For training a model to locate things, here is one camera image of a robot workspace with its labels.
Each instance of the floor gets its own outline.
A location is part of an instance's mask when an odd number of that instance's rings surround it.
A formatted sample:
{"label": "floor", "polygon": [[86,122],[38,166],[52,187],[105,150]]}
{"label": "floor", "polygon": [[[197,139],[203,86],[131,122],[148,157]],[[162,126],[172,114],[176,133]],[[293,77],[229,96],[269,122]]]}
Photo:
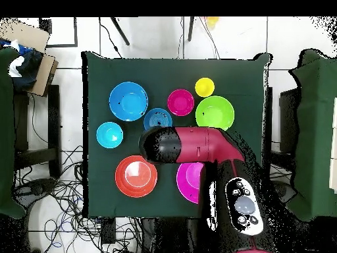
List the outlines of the floor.
{"label": "floor", "polygon": [[[111,39],[118,47],[122,57],[126,58],[179,58],[182,59],[210,59],[215,58],[214,45],[207,35],[201,20],[196,17],[193,37],[187,41],[189,17],[185,17],[184,54],[182,42],[181,17],[138,17],[118,18],[118,23],[130,41],[126,46],[118,34],[110,18],[101,18],[101,23],[110,32]],[[36,18],[20,18],[21,21],[38,26]],[[71,18],[53,19],[53,33],[49,45],[73,44],[74,28]],[[281,92],[296,87],[295,80],[288,73],[288,69],[297,66],[301,50],[315,48],[325,55],[335,57],[337,44],[326,24],[317,18],[309,17],[220,17],[213,30],[211,30],[214,43],[221,58],[252,59],[258,53],[272,54],[272,63],[269,69],[269,86],[273,87],[272,105],[272,149],[278,150],[280,140],[280,124],[278,97]],[[53,84],[60,86],[61,94],[61,135],[63,162],[76,147],[82,145],[82,73],[81,51],[93,51],[104,57],[118,57],[109,40],[107,31],[100,27],[99,18],[77,18],[77,47],[51,47],[46,53],[56,57],[59,62],[53,79]],[[47,139],[47,99],[36,96],[34,112],[34,127],[37,133]],[[30,98],[30,118],[32,119],[33,100]],[[31,150],[45,148],[46,143],[40,140],[29,123],[29,148]],[[82,147],[71,155],[73,162],[82,160]],[[49,177],[46,165],[36,165],[26,177],[29,180]],[[70,168],[62,180],[73,181],[74,169]],[[89,236],[78,236],[70,226],[64,223],[63,228],[55,237],[53,245],[50,239],[55,236],[55,223],[60,224],[62,218],[60,205],[52,197],[46,197],[37,202],[31,212],[29,230],[32,248],[39,248],[47,253],[112,253],[113,248],[120,244],[107,247],[101,246],[99,237],[93,241]],[[96,231],[92,221],[86,221],[87,228]],[[118,218],[117,225],[129,223],[129,219]],[[133,227],[128,224],[119,228],[117,238],[126,234],[132,235]],[[129,250],[136,249],[136,241],[130,240]]]}

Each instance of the dark blue bowl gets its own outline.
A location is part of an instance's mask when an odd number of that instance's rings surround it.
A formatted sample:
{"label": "dark blue bowl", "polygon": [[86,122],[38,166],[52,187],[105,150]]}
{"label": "dark blue bowl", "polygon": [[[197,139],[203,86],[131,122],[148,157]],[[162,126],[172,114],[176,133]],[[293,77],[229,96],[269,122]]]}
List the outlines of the dark blue bowl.
{"label": "dark blue bowl", "polygon": [[170,113],[159,107],[148,111],[144,117],[144,128],[147,130],[153,126],[171,127],[172,117]]}

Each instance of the small blue bowl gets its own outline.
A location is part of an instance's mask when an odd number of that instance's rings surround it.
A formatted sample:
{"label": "small blue bowl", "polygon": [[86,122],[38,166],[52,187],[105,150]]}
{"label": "small blue bowl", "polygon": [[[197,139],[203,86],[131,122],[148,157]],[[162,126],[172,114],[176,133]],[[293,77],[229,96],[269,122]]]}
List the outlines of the small blue bowl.
{"label": "small blue bowl", "polygon": [[115,148],[123,140],[123,130],[117,123],[103,123],[97,129],[96,138],[104,148]]}
{"label": "small blue bowl", "polygon": [[122,82],[110,93],[109,106],[122,121],[135,121],[146,112],[149,100],[145,90],[134,82]]}
{"label": "small blue bowl", "polygon": [[144,117],[144,128],[147,130],[153,126],[171,127],[172,117],[170,113],[159,107],[148,111]]}

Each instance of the table leg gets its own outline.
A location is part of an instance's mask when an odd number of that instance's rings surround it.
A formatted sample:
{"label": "table leg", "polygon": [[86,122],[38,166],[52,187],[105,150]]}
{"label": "table leg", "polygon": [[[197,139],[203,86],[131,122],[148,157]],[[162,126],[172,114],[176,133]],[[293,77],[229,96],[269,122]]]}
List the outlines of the table leg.
{"label": "table leg", "polygon": [[124,42],[126,43],[126,45],[130,45],[128,39],[126,39],[126,36],[124,35],[122,29],[120,28],[120,26],[119,26],[116,18],[115,17],[111,17],[111,20],[113,21],[113,24],[115,25],[115,27],[116,27],[117,31],[119,32],[119,34],[122,36],[122,38],[123,38]]}
{"label": "table leg", "polygon": [[188,29],[188,41],[192,40],[192,31],[193,31],[194,16],[190,16],[190,28]]}

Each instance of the black stand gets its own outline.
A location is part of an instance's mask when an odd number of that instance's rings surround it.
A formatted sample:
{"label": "black stand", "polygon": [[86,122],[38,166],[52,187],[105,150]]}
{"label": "black stand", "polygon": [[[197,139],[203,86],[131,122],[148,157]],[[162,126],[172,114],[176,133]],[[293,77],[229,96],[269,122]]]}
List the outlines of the black stand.
{"label": "black stand", "polygon": [[120,26],[119,26],[116,18],[115,17],[111,17],[111,20],[113,21],[113,24],[115,25],[115,27],[118,30],[119,34],[122,36],[122,38],[123,38],[124,42],[126,43],[126,45],[130,45],[128,39],[126,39],[126,36],[124,35],[124,32],[120,28]]}
{"label": "black stand", "polygon": [[15,113],[19,115],[16,126],[16,150],[20,151],[15,157],[15,169],[23,169],[35,164],[49,162],[49,174],[58,179],[61,176],[60,149],[60,93],[58,85],[48,87],[48,148],[43,150],[28,150],[27,142],[27,106],[28,96],[23,98]]}
{"label": "black stand", "polygon": [[188,41],[192,40],[192,31],[193,31],[194,16],[190,16],[190,27],[188,28]]}

